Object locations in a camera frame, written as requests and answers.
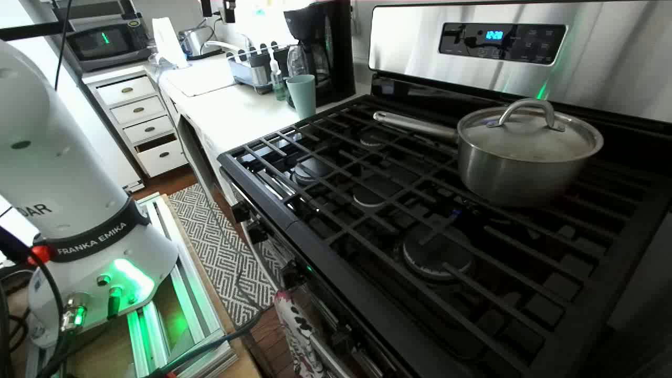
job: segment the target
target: stainless steel stove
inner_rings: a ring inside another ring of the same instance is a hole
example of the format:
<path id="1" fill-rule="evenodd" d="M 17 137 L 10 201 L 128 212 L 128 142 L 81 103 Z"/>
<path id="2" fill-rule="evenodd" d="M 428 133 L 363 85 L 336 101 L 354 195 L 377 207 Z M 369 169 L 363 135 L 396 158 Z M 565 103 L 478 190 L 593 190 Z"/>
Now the stainless steel stove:
<path id="1" fill-rule="evenodd" d="M 640 2 L 378 6 L 372 95 L 219 158 L 246 199 L 238 220 L 292 258 L 282 285 L 309 285 L 327 313 L 330 358 L 343 355 L 355 377 L 579 373 L 672 198 L 671 170 L 653 165 L 672 152 L 669 111 L 582 99 L 565 87 L 582 73 L 568 81 L 564 72 L 586 54 L 577 46 L 621 26 L 621 10 L 651 34 L 655 6 Z M 386 37 L 402 16 L 418 27 L 402 41 L 433 46 L 422 62 L 414 62 L 418 46 Z M 596 29 L 582 29 L 596 19 Z M 550 51 L 542 42 L 524 48 L 526 57 L 547 51 L 540 62 L 513 54 L 531 32 L 562 32 Z M 375 122 L 375 111 L 396 111 L 454 129 L 470 111 L 529 95 L 606 135 L 606 152 L 535 210 L 473 195 L 454 145 Z"/>

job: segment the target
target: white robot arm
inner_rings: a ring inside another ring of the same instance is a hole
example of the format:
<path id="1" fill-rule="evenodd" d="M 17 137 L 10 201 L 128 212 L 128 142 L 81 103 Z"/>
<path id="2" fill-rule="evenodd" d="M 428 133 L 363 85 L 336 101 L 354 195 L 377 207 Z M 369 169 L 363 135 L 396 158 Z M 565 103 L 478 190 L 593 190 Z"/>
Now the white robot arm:
<path id="1" fill-rule="evenodd" d="M 0 194 L 53 251 L 46 268 L 63 303 L 79 307 L 81 330 L 148 305 L 177 262 L 175 244 L 148 227 L 91 152 L 40 69 L 0 42 Z M 53 347 L 59 313 L 40 272 L 30 312 L 31 343 Z"/>

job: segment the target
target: stainless steel pot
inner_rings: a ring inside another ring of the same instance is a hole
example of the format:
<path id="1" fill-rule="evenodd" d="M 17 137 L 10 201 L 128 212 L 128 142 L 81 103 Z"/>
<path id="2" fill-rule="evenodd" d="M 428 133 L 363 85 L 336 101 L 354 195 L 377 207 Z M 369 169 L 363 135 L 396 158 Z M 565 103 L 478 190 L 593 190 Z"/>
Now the stainless steel pot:
<path id="1" fill-rule="evenodd" d="M 377 111 L 375 121 L 456 142 L 463 184 L 511 209 L 548 204 L 603 147 L 603 135 L 588 122 L 534 99 L 469 114 L 459 130 L 389 111 Z"/>

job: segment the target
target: rug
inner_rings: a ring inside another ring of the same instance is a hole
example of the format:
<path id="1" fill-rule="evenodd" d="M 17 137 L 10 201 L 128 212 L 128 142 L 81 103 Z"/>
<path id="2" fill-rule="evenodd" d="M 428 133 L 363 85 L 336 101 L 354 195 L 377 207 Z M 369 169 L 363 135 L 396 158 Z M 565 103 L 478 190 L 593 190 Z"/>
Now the rug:
<path id="1" fill-rule="evenodd" d="M 238 238 L 232 222 L 219 210 L 217 215 L 211 210 L 205 190 L 192 185 L 169 195 L 169 201 L 186 239 L 190 239 L 190 247 L 199 256 L 233 324 L 240 326 L 259 312 L 240 290 L 260 307 L 270 307 L 275 292 L 272 277 Z M 244 274 L 240 285 L 236 285 L 240 269 L 244 269 Z"/>

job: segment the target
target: pot handle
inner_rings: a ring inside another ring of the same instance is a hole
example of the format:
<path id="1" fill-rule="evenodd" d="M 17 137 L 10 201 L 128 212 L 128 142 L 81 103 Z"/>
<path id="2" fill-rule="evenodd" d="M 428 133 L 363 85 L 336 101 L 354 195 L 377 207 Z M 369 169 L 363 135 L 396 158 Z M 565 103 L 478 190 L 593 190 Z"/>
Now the pot handle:
<path id="1" fill-rule="evenodd" d="M 407 130 L 414 130 L 414 133 L 431 135 L 431 137 L 437 137 L 437 139 L 459 142 L 456 129 L 447 129 L 447 127 L 441 127 L 441 125 L 431 125 L 431 122 L 407 117 L 407 116 L 402 116 L 402 114 L 375 111 L 375 121 L 383 122 L 383 125 L 394 125 L 394 127 L 399 127 L 399 129 L 407 129 Z"/>
<path id="2" fill-rule="evenodd" d="M 547 117 L 547 129 L 550 130 L 556 130 L 556 133 L 564 133 L 565 127 L 564 122 L 555 122 L 555 109 L 548 101 L 535 101 L 535 99 L 522 99 L 522 101 L 514 101 L 513 106 L 507 108 L 507 111 L 502 114 L 499 127 L 507 127 L 507 121 L 522 108 L 540 108 L 545 111 L 545 117 Z"/>

